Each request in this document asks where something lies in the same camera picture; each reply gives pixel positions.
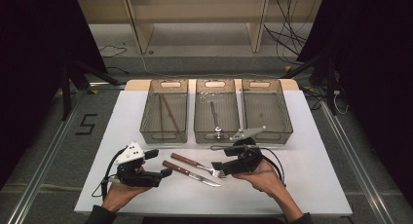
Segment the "metal fork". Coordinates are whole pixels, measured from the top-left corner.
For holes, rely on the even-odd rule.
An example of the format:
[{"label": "metal fork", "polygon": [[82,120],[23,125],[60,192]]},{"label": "metal fork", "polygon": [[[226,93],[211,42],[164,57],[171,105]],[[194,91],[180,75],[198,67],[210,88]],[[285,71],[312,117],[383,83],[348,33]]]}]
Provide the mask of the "metal fork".
[{"label": "metal fork", "polygon": [[191,166],[193,166],[193,167],[204,169],[204,170],[208,171],[208,172],[210,173],[210,175],[212,175],[212,176],[214,176],[214,177],[217,177],[217,178],[224,178],[224,177],[226,177],[224,171],[222,171],[222,170],[216,170],[216,169],[214,169],[214,168],[207,168],[206,166],[203,166],[203,165],[201,165],[200,163],[197,163],[197,162],[195,162],[195,161],[192,161],[192,160],[190,160],[190,159],[188,159],[188,158],[185,158],[185,157],[183,157],[183,156],[181,156],[181,155],[179,155],[179,154],[172,153],[170,156],[171,156],[173,159],[176,159],[176,160],[181,161],[181,162],[183,162],[183,163],[189,164],[189,165],[191,165]]}]

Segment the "transparent gray bin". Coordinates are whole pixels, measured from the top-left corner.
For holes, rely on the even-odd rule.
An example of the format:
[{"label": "transparent gray bin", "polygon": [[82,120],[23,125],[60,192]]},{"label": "transparent gray bin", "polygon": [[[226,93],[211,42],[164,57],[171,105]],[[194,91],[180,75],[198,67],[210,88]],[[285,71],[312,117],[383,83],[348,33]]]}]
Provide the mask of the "transparent gray bin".
[{"label": "transparent gray bin", "polygon": [[244,125],[266,127],[253,137],[257,143],[285,144],[293,133],[280,80],[243,80]]},{"label": "transparent gray bin", "polygon": [[194,133],[197,143],[233,143],[240,128],[235,82],[232,79],[197,80]]},{"label": "transparent gray bin", "polygon": [[145,142],[185,143],[187,111],[188,80],[152,80],[140,124]]}]

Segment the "gray floor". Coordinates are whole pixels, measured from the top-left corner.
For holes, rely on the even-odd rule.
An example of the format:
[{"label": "gray floor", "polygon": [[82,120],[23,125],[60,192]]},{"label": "gray floor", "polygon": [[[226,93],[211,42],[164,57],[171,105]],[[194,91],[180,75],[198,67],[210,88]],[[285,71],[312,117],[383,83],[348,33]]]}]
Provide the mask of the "gray floor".
[{"label": "gray floor", "polygon": [[[109,74],[121,81],[176,76],[198,78],[200,75],[208,77],[225,75],[232,78],[279,77],[285,73],[286,65],[295,66],[275,56],[274,42],[267,34],[264,34],[260,53],[252,53],[245,33],[246,29],[241,24],[190,24],[184,27],[159,25],[154,31],[148,48],[148,52],[153,53],[151,55],[147,53],[143,57],[136,52],[127,27],[91,25],[91,28],[100,47],[116,45],[128,48],[128,51],[120,56],[104,59],[108,67],[118,67],[130,72],[126,74],[119,69],[110,68]],[[310,29],[303,29],[303,33],[305,31],[308,33]],[[112,52],[102,52],[104,53],[106,53],[104,56],[110,56],[107,53]],[[285,59],[294,59],[287,53],[284,55],[287,56]],[[297,83],[300,86],[310,86],[308,81],[310,74],[311,70],[308,70],[298,75]],[[91,82],[99,81],[93,76],[89,79]],[[84,214],[75,213],[73,208],[88,176],[121,89],[91,88],[91,90],[95,92],[88,92],[83,98],[77,93],[73,94],[74,99],[81,100],[79,108],[23,223],[83,223],[87,219]],[[308,102],[309,108],[318,106],[314,98],[309,97]],[[339,105],[345,106],[345,103],[340,101]],[[316,223],[379,223],[368,196],[359,185],[351,163],[343,152],[324,111],[320,108],[313,110],[312,113],[354,214],[350,219],[315,216],[314,220]],[[88,117],[86,123],[94,124],[94,129],[91,134],[81,135],[79,133],[90,129],[81,126],[85,115],[90,114],[95,116]],[[6,186],[0,192],[0,223],[7,222],[43,156],[50,150],[49,146],[62,124],[61,116],[62,98],[57,93],[43,127],[39,129],[37,137],[33,140],[33,145],[26,150]],[[374,187],[385,201],[394,223],[413,223],[412,208],[399,192],[380,160],[372,153],[371,146],[352,111],[345,115],[339,114],[337,118],[361,158],[362,165]],[[118,217],[116,223],[141,223],[141,217],[122,215]],[[158,223],[182,224],[189,221],[163,219],[158,220]]]}]

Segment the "floor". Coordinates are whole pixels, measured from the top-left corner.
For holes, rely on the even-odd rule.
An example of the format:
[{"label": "floor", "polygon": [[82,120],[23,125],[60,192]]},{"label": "floor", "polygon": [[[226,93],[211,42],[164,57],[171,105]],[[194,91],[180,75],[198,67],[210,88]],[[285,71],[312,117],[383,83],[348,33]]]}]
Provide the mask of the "floor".
[{"label": "floor", "polygon": [[[268,27],[280,30],[282,26],[271,23]],[[160,77],[280,77],[288,66],[297,66],[294,53],[276,46],[267,32],[264,32],[260,52],[253,53],[245,25],[239,23],[156,25],[148,51],[142,56],[136,51],[128,25],[91,25],[91,30],[109,75],[120,81]],[[300,36],[307,37],[310,30],[311,24],[307,23],[300,30]],[[283,41],[291,48],[294,46],[287,38]],[[311,72],[309,69],[295,80],[300,87],[322,93],[323,87],[311,87]],[[82,223],[87,219],[84,214],[75,213],[73,208],[123,88],[99,85],[101,80],[94,76],[88,76],[88,79],[96,85],[87,92],[72,88],[74,114],[65,122],[61,120],[61,94],[56,94],[32,147],[22,156],[0,192],[0,223],[17,220],[19,210],[25,211],[20,219],[23,223]],[[315,222],[413,223],[412,207],[372,152],[351,106],[346,114],[331,116],[325,101],[309,93],[305,95],[354,212],[352,216],[342,218],[315,216]],[[337,105],[344,113],[345,99],[337,99]],[[92,130],[85,126],[91,123]],[[61,137],[56,137],[57,133],[61,133]],[[41,179],[36,183],[37,177],[33,175],[39,174]],[[25,205],[19,203],[22,197],[27,198]],[[115,223],[141,222],[141,217],[121,215]],[[202,221],[162,219],[157,223]]]}]

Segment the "knife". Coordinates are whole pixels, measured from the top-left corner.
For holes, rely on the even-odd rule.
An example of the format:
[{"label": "knife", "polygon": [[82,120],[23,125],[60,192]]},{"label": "knife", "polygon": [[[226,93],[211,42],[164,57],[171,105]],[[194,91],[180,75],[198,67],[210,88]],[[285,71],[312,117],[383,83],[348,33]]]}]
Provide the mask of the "knife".
[{"label": "knife", "polygon": [[189,171],[189,170],[186,169],[186,168],[182,168],[182,167],[180,167],[180,166],[177,166],[177,165],[175,165],[175,164],[173,164],[173,163],[171,163],[171,162],[168,162],[167,160],[164,160],[164,162],[162,163],[162,165],[164,165],[164,166],[167,167],[167,168],[173,168],[174,170],[176,170],[176,171],[178,171],[178,172],[181,172],[181,173],[183,173],[183,174],[185,174],[185,175],[188,175],[189,177],[191,177],[191,178],[193,178],[193,179],[196,179],[196,180],[198,180],[198,181],[200,181],[200,182],[203,182],[203,183],[206,184],[206,185],[209,185],[209,186],[212,186],[212,187],[220,187],[220,186],[221,186],[220,184],[218,184],[218,183],[216,183],[216,182],[214,182],[214,181],[211,181],[211,180],[209,180],[209,179],[207,179],[207,178],[204,178],[204,177],[202,177],[202,176],[200,176],[200,175],[197,175],[196,173],[191,172],[191,171]]}]

